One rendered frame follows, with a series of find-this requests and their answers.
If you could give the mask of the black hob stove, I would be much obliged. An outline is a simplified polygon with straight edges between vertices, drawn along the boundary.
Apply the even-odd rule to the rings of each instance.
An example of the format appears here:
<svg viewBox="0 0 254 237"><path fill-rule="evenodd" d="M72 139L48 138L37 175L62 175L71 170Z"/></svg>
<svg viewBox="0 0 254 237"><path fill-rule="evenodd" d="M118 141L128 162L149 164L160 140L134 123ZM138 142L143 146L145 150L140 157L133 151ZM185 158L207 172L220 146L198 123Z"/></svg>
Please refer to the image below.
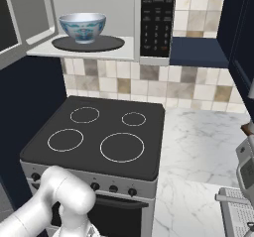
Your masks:
<svg viewBox="0 0 254 237"><path fill-rule="evenodd" d="M157 103L67 98L20 155L31 191L41 182L32 173L60 166L88 185L97 182L96 194L155 200L164 119ZM118 191L110 192L111 185Z"/></svg>

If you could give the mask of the blue patterned white bowl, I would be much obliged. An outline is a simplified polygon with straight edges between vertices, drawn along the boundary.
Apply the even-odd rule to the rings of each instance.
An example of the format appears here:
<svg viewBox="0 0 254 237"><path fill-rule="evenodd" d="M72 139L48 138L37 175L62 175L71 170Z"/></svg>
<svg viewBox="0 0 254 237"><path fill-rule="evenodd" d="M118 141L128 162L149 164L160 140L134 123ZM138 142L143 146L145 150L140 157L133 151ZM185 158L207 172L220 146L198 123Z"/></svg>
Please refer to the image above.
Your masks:
<svg viewBox="0 0 254 237"><path fill-rule="evenodd" d="M101 13L73 13L59 17L63 30L78 44L90 44L101 34L106 16Z"/></svg>

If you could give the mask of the black oven door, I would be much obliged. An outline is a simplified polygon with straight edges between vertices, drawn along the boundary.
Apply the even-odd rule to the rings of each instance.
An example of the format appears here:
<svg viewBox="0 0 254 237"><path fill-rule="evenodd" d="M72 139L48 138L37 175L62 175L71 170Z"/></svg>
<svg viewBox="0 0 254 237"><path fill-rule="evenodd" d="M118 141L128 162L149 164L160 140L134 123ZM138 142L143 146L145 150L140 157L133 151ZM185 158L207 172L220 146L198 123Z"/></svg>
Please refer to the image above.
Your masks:
<svg viewBox="0 0 254 237"><path fill-rule="evenodd" d="M127 197L125 199L147 202L142 209L121 209L95 204L88 219L103 237L152 237L155 200Z"/></svg>

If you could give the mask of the navy wall cupboard door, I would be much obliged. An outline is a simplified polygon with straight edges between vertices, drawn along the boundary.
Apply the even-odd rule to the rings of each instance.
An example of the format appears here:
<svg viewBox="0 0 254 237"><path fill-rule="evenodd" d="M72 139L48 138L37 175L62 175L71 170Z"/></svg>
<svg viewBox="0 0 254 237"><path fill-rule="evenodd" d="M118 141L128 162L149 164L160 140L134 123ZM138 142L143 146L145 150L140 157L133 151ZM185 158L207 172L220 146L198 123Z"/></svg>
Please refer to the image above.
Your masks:
<svg viewBox="0 0 254 237"><path fill-rule="evenodd" d="M254 0L244 0L229 71L251 121L254 123L254 100L248 98L254 78Z"/></svg>

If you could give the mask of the grey microwave door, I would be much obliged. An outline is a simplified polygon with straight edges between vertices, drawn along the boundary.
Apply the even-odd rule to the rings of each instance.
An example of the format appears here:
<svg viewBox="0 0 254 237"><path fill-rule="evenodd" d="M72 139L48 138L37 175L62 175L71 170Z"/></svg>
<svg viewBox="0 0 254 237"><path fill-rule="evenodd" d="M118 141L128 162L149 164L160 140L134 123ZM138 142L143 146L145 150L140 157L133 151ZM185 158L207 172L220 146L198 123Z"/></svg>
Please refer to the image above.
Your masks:
<svg viewBox="0 0 254 237"><path fill-rule="evenodd" d="M15 44L0 51L0 70L59 32L54 0L5 0Z"/></svg>

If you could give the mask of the navy tall cupboard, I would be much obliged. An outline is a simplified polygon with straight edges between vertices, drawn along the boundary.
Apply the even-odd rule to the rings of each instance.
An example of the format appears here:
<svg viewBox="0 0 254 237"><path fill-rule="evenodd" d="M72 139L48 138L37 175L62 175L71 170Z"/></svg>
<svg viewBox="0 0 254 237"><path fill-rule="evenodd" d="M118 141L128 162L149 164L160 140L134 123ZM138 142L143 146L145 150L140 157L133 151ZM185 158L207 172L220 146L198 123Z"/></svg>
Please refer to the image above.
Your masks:
<svg viewBox="0 0 254 237"><path fill-rule="evenodd" d="M13 209L32 197L20 153L65 99L58 58L24 57L0 70L0 182Z"/></svg>

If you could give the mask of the navy open wall shelf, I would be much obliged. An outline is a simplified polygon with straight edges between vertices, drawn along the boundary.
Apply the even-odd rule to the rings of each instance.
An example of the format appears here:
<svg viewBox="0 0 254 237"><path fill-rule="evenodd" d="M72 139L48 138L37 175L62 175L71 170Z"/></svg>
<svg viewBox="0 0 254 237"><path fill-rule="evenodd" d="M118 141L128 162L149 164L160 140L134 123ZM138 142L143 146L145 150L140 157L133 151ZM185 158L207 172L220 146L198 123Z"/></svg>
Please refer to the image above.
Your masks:
<svg viewBox="0 0 254 237"><path fill-rule="evenodd" d="M170 65L228 68L245 0L224 0L215 39L173 38Z"/></svg>

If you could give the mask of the dark round turntable plate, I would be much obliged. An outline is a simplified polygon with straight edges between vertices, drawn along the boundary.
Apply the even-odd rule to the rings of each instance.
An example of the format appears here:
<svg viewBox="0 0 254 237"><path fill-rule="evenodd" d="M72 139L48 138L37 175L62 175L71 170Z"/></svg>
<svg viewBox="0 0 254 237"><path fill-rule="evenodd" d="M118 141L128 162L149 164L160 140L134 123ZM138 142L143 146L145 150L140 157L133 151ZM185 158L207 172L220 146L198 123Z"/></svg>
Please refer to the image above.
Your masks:
<svg viewBox="0 0 254 237"><path fill-rule="evenodd" d="M111 36L98 36L90 44L79 44L71 37L61 37L52 41L55 48L68 52L98 53L120 49L125 41Z"/></svg>

